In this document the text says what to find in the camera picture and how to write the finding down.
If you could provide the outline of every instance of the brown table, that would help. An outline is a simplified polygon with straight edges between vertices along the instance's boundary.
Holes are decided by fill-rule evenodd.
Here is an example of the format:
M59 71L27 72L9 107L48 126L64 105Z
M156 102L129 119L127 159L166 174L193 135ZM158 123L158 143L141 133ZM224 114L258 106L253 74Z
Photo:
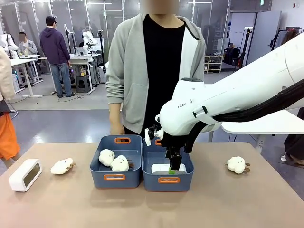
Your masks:
M254 148L246 143L196 144L188 192L98 190L89 164L96 144L36 144L0 177L1 228L302 228L304 202ZM227 170L242 156L248 175ZM72 157L62 176L49 170ZM43 172L28 192L13 192L9 176L29 158Z

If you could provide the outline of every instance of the white door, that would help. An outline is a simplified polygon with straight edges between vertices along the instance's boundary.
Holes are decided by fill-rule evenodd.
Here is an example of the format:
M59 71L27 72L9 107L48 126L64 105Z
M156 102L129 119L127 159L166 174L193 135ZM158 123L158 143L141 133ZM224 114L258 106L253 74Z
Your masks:
M279 29L281 13L281 11L271 11L257 14L246 65L271 51L269 45Z

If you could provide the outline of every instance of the clock display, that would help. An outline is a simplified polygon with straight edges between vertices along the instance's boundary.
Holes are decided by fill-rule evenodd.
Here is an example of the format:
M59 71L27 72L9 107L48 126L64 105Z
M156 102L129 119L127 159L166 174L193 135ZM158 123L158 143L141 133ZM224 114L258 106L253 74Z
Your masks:
M40 166L39 163L37 163L23 179L25 187L27 187L30 184L30 182L34 179L34 177L37 175L39 171L40 171Z

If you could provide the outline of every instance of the person's hand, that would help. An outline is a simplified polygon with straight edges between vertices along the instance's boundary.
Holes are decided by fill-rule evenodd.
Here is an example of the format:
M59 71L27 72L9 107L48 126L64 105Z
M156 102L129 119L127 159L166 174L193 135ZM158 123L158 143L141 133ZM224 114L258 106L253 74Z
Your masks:
M124 134L124 126L120 123L111 123L111 135Z

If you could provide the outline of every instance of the man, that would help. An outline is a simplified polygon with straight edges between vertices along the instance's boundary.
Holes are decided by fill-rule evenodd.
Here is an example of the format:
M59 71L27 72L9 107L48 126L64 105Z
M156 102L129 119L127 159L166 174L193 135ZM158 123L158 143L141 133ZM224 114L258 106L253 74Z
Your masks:
M37 51L35 43L27 38L27 34L25 32L20 32L19 33L19 41L20 41L19 51L23 55L25 55L25 56L37 55L38 51ZM34 82L36 82L37 81L37 75L35 73L34 64L32 62L31 62L30 69L31 69L31 72L32 72L30 74L31 79Z
M4 100L14 96L10 58L0 47L0 158L7 168L13 164L10 159L16 161L20 157L14 124L9 114L10 108Z
M155 116L172 99L178 80L204 77L201 29L173 14L176 0L142 2L150 14L121 23L111 43L106 85L111 134L144 137L144 129L157 124Z
M72 92L69 66L70 54L62 34L56 30L56 20L52 16L46 18L47 27L40 33L40 46L51 66L57 96L62 98L60 74L65 86L66 97L75 96Z

